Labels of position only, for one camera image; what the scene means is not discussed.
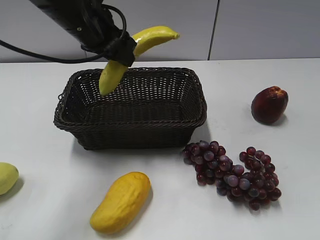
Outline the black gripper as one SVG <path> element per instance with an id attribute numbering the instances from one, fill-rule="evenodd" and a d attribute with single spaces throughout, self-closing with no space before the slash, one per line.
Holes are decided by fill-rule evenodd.
<path id="1" fill-rule="evenodd" d="M 131 67 L 136 41 L 122 30 L 101 0 L 31 0 L 33 5 L 72 35 L 87 52 L 104 53 L 108 60 Z"/>

